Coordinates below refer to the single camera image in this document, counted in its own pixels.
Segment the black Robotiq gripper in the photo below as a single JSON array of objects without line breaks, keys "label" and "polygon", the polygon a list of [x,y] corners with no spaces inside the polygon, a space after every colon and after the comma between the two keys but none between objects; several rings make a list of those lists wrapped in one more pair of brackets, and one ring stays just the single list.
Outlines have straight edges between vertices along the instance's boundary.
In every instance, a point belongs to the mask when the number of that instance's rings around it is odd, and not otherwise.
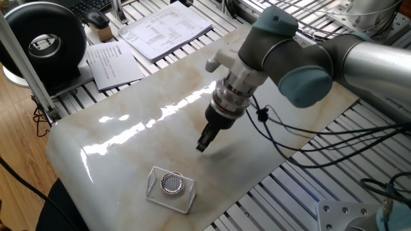
[{"label": "black Robotiq gripper", "polygon": [[205,110],[205,118],[207,124],[197,142],[198,151],[204,151],[214,141],[220,130],[229,129],[238,119],[238,117],[231,118],[221,115],[211,103]]}]

